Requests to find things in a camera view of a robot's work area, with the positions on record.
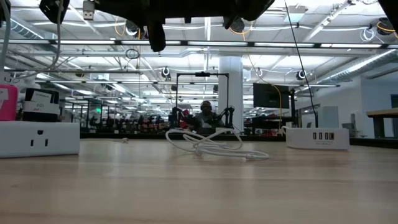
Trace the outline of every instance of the white device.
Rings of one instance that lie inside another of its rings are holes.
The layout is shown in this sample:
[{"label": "white device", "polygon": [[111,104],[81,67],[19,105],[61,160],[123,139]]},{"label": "white device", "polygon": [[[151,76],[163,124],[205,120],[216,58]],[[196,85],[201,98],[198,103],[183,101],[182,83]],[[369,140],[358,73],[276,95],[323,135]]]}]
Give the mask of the white device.
[{"label": "white device", "polygon": [[0,121],[0,158],[79,154],[78,123]]},{"label": "white device", "polygon": [[294,149],[348,150],[349,132],[345,128],[287,128],[286,145]]},{"label": "white device", "polygon": [[[211,138],[222,134],[226,132],[232,132],[234,135],[237,137],[239,141],[239,146],[238,147],[231,147],[228,146],[226,143],[218,143],[210,140]],[[192,143],[192,147],[186,148],[186,147],[181,147],[175,144],[173,141],[170,140],[169,134],[172,133],[180,133],[183,134],[183,137],[185,140],[188,142]],[[229,157],[243,157],[246,159],[268,159],[269,156],[268,154],[264,152],[259,152],[259,151],[244,151],[240,150],[242,148],[243,142],[242,139],[239,137],[239,135],[235,132],[233,129],[222,129],[220,131],[217,131],[216,133],[208,136],[208,137],[203,137],[199,134],[195,134],[189,131],[181,131],[181,130],[176,130],[172,129],[170,131],[166,132],[166,139],[171,143],[173,146],[182,149],[187,152],[194,152],[196,155],[201,156],[202,154],[211,154],[214,156],[229,156]]]}]

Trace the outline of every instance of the coiled cable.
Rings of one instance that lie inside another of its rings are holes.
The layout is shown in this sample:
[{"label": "coiled cable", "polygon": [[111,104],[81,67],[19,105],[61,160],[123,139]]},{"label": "coiled cable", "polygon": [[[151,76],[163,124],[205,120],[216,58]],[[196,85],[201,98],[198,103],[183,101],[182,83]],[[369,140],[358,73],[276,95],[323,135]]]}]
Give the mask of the coiled cable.
[{"label": "coiled cable", "polygon": [[[239,141],[238,147],[230,147],[225,142],[214,142],[211,138],[226,132],[232,132]],[[183,134],[183,138],[192,144],[191,147],[182,147],[175,144],[169,138],[169,134],[179,133]],[[264,152],[259,151],[245,151],[240,150],[243,146],[242,139],[233,129],[222,129],[221,131],[217,131],[216,133],[208,136],[203,137],[199,134],[191,133],[189,131],[181,131],[181,130],[170,130],[166,132],[166,139],[169,141],[170,144],[175,146],[178,149],[187,151],[187,152],[194,152],[196,155],[201,156],[202,154],[210,154],[214,156],[228,156],[228,157],[243,157],[246,159],[268,159],[269,155]]]}]

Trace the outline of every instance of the computer screen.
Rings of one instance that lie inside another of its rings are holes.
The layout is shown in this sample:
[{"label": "computer screen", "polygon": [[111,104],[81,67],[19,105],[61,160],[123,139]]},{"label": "computer screen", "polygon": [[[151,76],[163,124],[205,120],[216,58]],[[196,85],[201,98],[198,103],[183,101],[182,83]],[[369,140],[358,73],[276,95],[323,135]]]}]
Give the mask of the computer screen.
[{"label": "computer screen", "polygon": [[[282,95],[282,108],[289,109],[289,87],[276,86]],[[253,83],[254,107],[279,108],[279,93],[270,84]]]}]

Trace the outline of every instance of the sticker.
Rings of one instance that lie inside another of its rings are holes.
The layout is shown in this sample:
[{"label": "sticker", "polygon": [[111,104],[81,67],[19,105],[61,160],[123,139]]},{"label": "sticker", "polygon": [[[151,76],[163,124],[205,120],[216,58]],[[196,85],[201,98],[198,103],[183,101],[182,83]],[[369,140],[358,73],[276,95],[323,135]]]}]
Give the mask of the sticker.
[{"label": "sticker", "polygon": [[43,93],[41,91],[34,91],[31,101],[38,102],[38,103],[50,103],[51,94]]},{"label": "sticker", "polygon": [[25,101],[24,112],[60,114],[58,104],[38,103],[33,101]]},{"label": "sticker", "polygon": [[0,88],[0,100],[8,100],[8,89]]}]

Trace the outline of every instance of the pink box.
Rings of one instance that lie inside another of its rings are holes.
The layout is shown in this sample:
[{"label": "pink box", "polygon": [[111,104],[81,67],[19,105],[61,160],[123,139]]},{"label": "pink box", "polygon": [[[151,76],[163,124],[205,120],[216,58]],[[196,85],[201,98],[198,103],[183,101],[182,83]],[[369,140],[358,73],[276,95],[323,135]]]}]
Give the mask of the pink box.
[{"label": "pink box", "polygon": [[0,85],[0,121],[15,121],[17,101],[17,87],[13,85]]}]

